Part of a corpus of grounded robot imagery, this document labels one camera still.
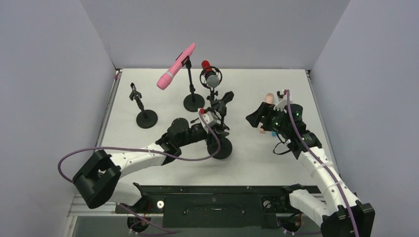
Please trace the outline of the teal microphone black stand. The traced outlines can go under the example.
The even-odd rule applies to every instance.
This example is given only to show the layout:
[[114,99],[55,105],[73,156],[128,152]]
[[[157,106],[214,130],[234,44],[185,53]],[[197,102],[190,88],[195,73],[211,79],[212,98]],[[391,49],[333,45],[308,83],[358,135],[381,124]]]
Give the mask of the teal microphone black stand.
[[148,129],[153,127],[158,122],[158,115],[153,110],[146,110],[141,99],[142,94],[137,91],[135,84],[132,82],[130,84],[131,87],[131,93],[129,95],[129,98],[131,101],[135,101],[140,112],[138,113],[136,117],[136,124],[140,128]]

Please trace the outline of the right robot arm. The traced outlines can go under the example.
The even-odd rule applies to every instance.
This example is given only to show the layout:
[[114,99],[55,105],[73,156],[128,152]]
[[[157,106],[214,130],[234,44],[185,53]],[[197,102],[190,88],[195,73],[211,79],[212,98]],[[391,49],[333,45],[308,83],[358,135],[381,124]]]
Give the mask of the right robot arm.
[[299,104],[291,103],[277,110],[275,105],[263,102],[246,116],[252,127],[260,125],[263,130],[284,138],[325,199],[321,202],[295,184],[286,187],[287,192],[279,196],[279,206],[285,211],[297,209],[304,213],[320,227],[324,237],[371,236],[374,208],[370,203],[362,203],[343,182],[317,136],[306,128],[302,112]]

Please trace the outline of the beige microphone black stand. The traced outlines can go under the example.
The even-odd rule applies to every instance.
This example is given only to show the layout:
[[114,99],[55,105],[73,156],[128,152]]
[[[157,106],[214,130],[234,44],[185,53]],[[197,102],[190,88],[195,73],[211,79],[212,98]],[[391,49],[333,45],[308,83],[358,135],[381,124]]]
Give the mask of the beige microphone black stand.
[[[233,91],[226,92],[221,99],[215,99],[210,102],[210,107],[207,109],[214,113],[217,123],[221,125],[221,128],[225,131],[230,131],[229,126],[225,124],[225,117],[227,115],[227,103],[231,102],[234,98]],[[233,150],[232,143],[227,137],[222,138],[220,146],[216,144],[207,144],[207,151],[209,154],[213,154],[217,149],[220,151],[213,156],[213,158],[222,160],[228,158]]]

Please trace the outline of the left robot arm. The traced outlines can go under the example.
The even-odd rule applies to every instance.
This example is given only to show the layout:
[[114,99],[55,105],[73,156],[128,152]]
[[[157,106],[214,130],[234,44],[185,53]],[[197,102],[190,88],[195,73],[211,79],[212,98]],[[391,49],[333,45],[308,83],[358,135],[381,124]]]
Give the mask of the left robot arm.
[[205,141],[211,158],[226,159],[233,148],[228,134],[221,124],[209,118],[192,126],[186,119],[176,118],[159,140],[142,149],[113,154],[97,150],[74,175],[72,183],[90,209],[116,202],[142,212],[147,198],[137,184],[123,181],[125,176],[180,159],[181,147],[200,141]]

